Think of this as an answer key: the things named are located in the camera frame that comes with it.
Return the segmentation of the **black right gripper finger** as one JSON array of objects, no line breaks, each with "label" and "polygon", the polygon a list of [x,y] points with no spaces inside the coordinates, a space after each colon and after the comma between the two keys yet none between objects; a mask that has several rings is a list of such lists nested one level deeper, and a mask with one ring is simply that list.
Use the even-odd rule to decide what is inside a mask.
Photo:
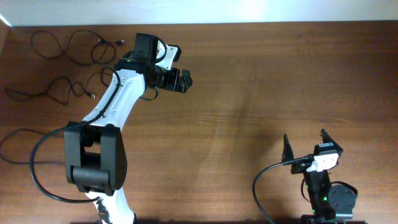
[{"label": "black right gripper finger", "polygon": [[292,150],[292,146],[290,145],[289,139],[287,134],[284,134],[283,136],[283,152],[282,152],[282,158],[281,158],[281,162],[285,163],[285,162],[290,162],[292,160],[294,160],[294,153]]},{"label": "black right gripper finger", "polygon": [[326,132],[325,129],[321,129],[321,137],[322,137],[322,141],[323,143],[332,143],[333,147],[335,148],[335,150],[337,151],[338,154],[342,154],[344,152],[343,148],[337,144],[331,137],[330,135]]}]

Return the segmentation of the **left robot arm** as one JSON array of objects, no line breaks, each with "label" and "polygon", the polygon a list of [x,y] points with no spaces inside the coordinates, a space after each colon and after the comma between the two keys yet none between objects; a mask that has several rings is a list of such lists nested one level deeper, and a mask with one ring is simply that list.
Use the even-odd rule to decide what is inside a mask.
[{"label": "left robot arm", "polygon": [[137,221],[123,190],[127,157],[122,130],[148,88],[185,93],[191,87],[189,70],[172,66],[181,53],[178,45],[138,33],[134,49],[110,67],[111,83],[96,107],[82,121],[67,124],[66,179],[93,202],[102,223]]}]

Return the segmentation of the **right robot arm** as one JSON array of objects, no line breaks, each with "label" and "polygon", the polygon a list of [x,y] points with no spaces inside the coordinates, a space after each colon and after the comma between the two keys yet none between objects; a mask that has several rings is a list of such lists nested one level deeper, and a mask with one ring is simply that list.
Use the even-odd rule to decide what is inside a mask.
[{"label": "right robot arm", "polygon": [[320,136],[322,143],[315,145],[312,154],[295,158],[285,134],[281,162],[291,166],[292,174],[303,174],[302,187],[307,189],[313,214],[302,215],[301,223],[346,223],[353,218],[358,190],[346,182],[330,180],[328,171],[338,165],[343,148],[324,129]]}]

